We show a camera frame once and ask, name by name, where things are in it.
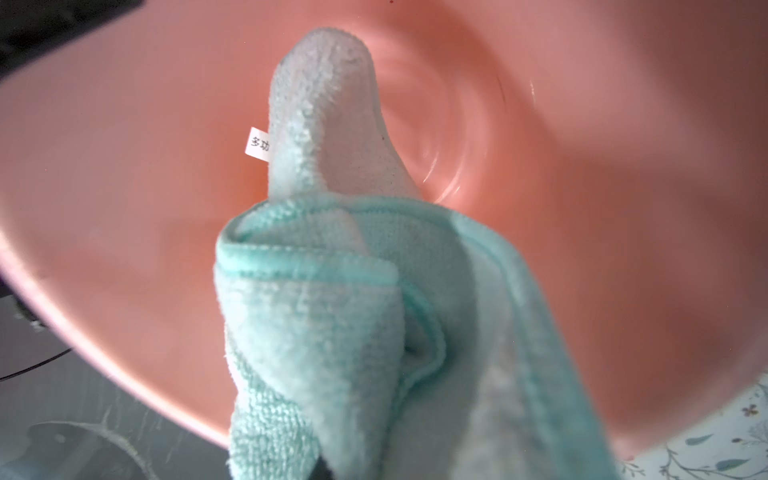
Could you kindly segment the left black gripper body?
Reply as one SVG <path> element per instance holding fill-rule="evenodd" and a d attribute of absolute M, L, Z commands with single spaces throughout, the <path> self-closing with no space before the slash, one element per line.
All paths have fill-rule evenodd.
<path fill-rule="evenodd" d="M 142 0 L 2 0 L 1 73 L 9 75 L 142 4 Z"/>

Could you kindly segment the mint green microfiber cloth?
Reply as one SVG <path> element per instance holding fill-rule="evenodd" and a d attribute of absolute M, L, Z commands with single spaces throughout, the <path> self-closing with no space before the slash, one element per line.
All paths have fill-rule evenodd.
<path fill-rule="evenodd" d="M 614 479 L 536 281 L 425 202 L 366 46 L 307 34 L 270 90 L 268 197 L 216 243 L 236 479 Z"/>

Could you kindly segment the pink plastic bucket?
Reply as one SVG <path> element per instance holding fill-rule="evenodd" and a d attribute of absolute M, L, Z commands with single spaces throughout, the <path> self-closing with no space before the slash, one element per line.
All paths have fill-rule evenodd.
<path fill-rule="evenodd" d="M 1 269 L 94 366 L 226 443 L 213 246 L 319 27 L 367 44 L 424 195 L 522 253 L 618 453 L 766 366 L 763 1 L 146 1 L 4 76 Z"/>

